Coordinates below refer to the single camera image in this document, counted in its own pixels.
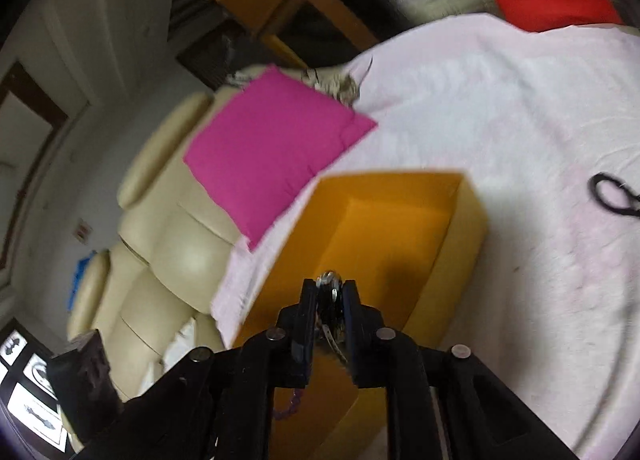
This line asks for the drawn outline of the silver ornate brooch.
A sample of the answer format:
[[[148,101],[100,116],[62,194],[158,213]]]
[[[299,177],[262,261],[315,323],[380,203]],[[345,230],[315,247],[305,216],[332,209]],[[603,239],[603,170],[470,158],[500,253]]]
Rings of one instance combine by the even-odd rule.
[[[334,270],[323,272],[316,280],[318,336],[341,365],[349,366],[346,350],[343,280]]]

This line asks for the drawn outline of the cream leather sofa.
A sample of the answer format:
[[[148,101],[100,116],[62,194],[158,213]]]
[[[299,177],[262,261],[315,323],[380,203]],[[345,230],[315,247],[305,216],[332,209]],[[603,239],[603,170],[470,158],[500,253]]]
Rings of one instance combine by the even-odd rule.
[[[120,400],[162,371],[188,323],[215,352],[232,344],[230,319],[210,310],[241,235],[183,157],[238,93],[232,85],[182,99],[132,160],[117,194],[118,239],[91,258],[67,322],[70,339],[98,330]]]

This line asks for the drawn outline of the orange tray box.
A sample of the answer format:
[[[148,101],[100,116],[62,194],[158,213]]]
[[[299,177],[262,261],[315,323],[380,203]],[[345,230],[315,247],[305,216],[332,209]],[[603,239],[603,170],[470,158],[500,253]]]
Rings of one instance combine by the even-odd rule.
[[[487,233],[470,180],[458,173],[367,173],[318,182],[248,312],[235,344],[271,327],[306,279],[355,281],[361,302],[418,344],[437,347]],[[273,459],[355,459],[386,423],[381,388],[358,390],[327,352],[294,416],[273,422]]]

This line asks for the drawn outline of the magenta pillow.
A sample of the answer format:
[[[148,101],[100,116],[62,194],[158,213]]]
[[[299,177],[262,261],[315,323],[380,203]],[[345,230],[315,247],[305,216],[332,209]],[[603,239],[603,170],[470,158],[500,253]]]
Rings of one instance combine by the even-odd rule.
[[[375,127],[270,66],[196,135],[183,162],[253,250],[308,183]]]

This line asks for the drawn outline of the pink white blanket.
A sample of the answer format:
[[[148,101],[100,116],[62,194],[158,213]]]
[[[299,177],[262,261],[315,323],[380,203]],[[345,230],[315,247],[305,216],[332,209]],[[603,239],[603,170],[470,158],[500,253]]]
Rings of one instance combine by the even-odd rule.
[[[614,458],[639,420],[639,223],[587,183],[639,183],[637,30],[450,16],[300,78],[343,75],[378,128],[331,174],[459,169],[485,206],[447,342],[471,347],[578,457]]]

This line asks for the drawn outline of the patterned grey cloth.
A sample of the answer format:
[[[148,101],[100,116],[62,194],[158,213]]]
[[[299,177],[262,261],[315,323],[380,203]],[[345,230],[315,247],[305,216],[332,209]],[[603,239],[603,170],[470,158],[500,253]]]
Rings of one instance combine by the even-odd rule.
[[[326,73],[322,73],[318,68],[303,70],[296,72],[293,78],[341,102],[342,105],[353,106],[360,98],[361,82],[358,82],[354,76],[333,71],[332,68]],[[251,76],[249,71],[236,71],[226,77],[224,85],[244,89],[254,79],[256,76]]]

